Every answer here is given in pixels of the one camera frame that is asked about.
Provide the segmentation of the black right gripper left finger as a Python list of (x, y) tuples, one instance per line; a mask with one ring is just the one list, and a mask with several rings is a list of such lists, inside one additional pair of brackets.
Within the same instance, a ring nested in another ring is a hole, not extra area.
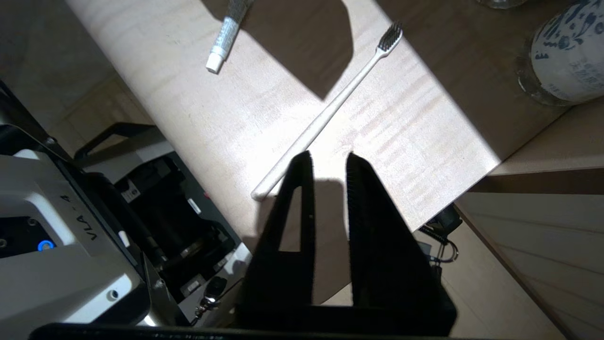
[[(329, 314), (311, 304), (316, 252), (313, 163), (308, 151), (293, 157), (244, 276), (236, 321), (246, 329), (328, 331)], [(301, 190), (300, 251), (280, 250), (296, 189)]]

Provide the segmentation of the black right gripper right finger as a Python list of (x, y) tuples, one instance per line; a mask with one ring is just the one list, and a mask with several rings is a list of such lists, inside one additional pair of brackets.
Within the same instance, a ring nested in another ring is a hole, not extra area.
[(348, 333), (450, 333), (457, 310), (371, 164), (346, 161), (353, 306)]

